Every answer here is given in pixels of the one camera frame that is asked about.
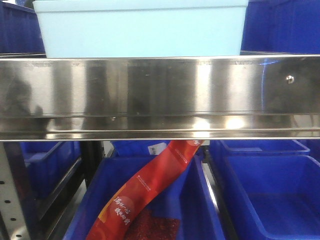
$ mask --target shelf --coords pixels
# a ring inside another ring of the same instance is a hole
[[[63,176],[63,178],[59,181],[59,183],[54,188],[52,193],[47,198],[38,201],[37,208],[38,208],[38,218],[39,219],[42,219],[44,217],[44,215],[46,214],[48,209],[52,206],[52,204],[57,199],[59,194],[62,192],[62,190],[68,184],[70,179],[73,177],[74,173],[76,172],[76,170],[80,166],[81,162],[82,162],[82,160],[81,160],[81,158],[79,158],[71,166],[71,168],[68,170],[68,172]]]
[[[0,59],[0,140],[319,138],[319,64],[320,55]]]

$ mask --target metal shelving rack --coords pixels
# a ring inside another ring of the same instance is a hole
[[[320,138],[319,66],[320,55],[0,58],[1,234],[45,238],[15,141],[84,141],[89,183],[93,141]]]

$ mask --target blue plastic bin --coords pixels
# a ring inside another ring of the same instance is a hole
[[[306,139],[300,140],[299,142],[310,149],[310,157],[314,158],[318,162],[320,161],[320,139]]]
[[[211,140],[209,151],[211,167],[224,191],[229,156],[308,155],[310,149],[297,140]]]
[[[151,159],[149,156],[103,160],[63,240],[85,240],[108,200]],[[225,240],[199,157],[147,208],[154,216],[180,219],[177,240]]]
[[[79,155],[73,141],[21,142],[31,187],[37,198],[46,198]]]
[[[225,201],[240,240],[319,240],[320,164],[310,156],[227,159]]]
[[[44,53],[34,10],[0,1],[0,53]]]
[[[242,50],[320,53],[319,0],[250,0]]]
[[[170,140],[119,140],[111,141],[118,156],[158,155],[166,148]]]

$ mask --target red plastic bag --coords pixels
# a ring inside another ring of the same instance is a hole
[[[202,142],[172,140],[104,206],[86,240],[123,240],[133,219],[186,170]]]

